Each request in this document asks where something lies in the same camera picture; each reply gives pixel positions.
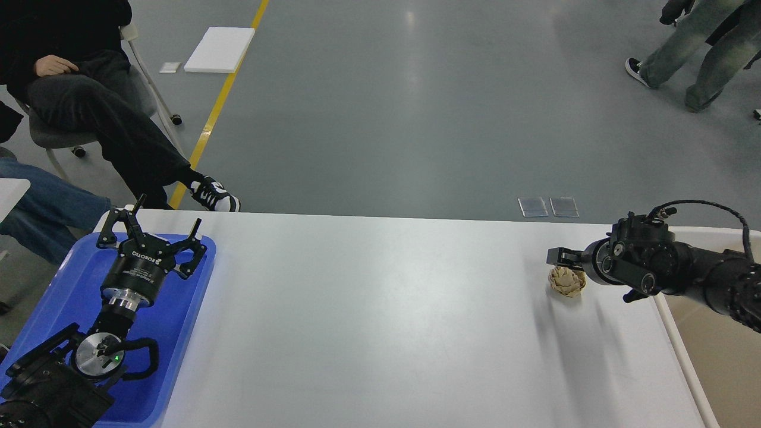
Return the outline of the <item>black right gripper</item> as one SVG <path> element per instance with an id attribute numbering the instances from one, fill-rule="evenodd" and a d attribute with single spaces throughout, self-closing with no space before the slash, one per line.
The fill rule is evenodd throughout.
<path id="1" fill-rule="evenodd" d="M 553 247 L 547 251 L 547 265 L 569 270 L 583 270 L 596 284 L 616 285 L 616 280 L 602 271 L 603 260 L 609 256 L 609 239 L 592 242 L 583 251 Z"/>

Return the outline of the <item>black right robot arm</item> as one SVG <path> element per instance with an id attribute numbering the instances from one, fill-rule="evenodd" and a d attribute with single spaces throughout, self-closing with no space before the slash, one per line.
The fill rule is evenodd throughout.
<path id="1" fill-rule="evenodd" d="M 685 296 L 717 314 L 760 331 L 760 267 L 750 245 L 750 228 L 742 225 L 742 251 L 715 252 L 679 242 L 666 220 L 678 201 L 655 206 L 649 213 L 628 212 L 606 238 L 584 250 L 553 247 L 546 262 L 586 273 L 593 282 L 625 285 L 625 303 L 659 294 Z"/>

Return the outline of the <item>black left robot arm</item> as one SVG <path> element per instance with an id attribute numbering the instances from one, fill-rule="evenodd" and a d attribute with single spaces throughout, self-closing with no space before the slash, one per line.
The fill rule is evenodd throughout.
<path id="1" fill-rule="evenodd" d="M 8 366 L 3 427 L 92 427 L 115 404 L 118 382 L 141 381 L 161 368 L 157 336 L 130 336 L 138 311 L 154 306 L 170 273 L 190 279 L 209 246 L 196 219 L 188 236 L 170 241 L 143 231 L 131 207 L 112 209 L 95 246 L 113 250 L 99 289 L 100 311 L 81 332 L 70 323 Z"/>

